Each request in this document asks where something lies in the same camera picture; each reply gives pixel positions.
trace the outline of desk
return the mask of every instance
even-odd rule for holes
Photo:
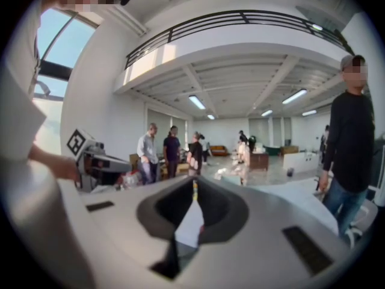
[[[267,153],[251,153],[250,169],[266,169],[269,168],[269,155]]]
[[[252,188],[287,200],[338,235],[337,220],[326,209],[324,204],[313,195],[316,186],[314,180],[314,178],[311,178],[281,185],[252,186]]]

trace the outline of gray cap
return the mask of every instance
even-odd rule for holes
[[[343,71],[343,69],[349,66],[355,58],[359,58],[365,62],[365,58],[361,55],[347,55],[344,56],[341,60],[340,70]]]

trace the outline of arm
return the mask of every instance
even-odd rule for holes
[[[79,182],[80,174],[73,158],[47,153],[33,144],[28,158],[46,165],[57,179]]]
[[[331,105],[331,114],[330,114],[330,129],[327,139],[327,148],[324,157],[324,171],[322,172],[321,178],[319,179],[319,189],[321,191],[326,191],[328,186],[328,173],[330,170],[331,162],[333,161],[334,154],[336,152],[336,143],[339,138],[340,133],[340,121],[338,115],[338,108],[336,102],[334,101]]]
[[[192,157],[192,153],[191,153],[191,152],[188,152],[188,153],[187,153],[187,164],[190,163],[191,157]]]
[[[140,137],[138,141],[137,154],[145,163],[149,162],[149,159],[144,155],[144,137]]]
[[[163,141],[163,157],[164,157],[164,160],[166,161],[166,165],[168,163],[168,159],[167,159],[167,138]]]
[[[334,154],[336,152],[336,143],[339,138],[340,133],[340,123],[338,117],[338,109],[335,102],[331,105],[331,114],[330,114],[330,129],[329,135],[327,138],[327,148],[324,159],[324,171],[328,172],[330,170],[331,162],[333,161]]]

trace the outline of black long-sleeve shirt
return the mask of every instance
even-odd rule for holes
[[[324,170],[332,171],[347,191],[359,193],[369,185],[374,145],[374,115],[364,95],[342,93],[331,105],[330,132]]]

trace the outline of hand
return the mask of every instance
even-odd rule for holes
[[[52,170],[57,179],[80,181],[79,170],[73,158],[53,155],[47,166]]]
[[[319,190],[325,192],[329,184],[329,176],[327,171],[323,171],[319,179]]]

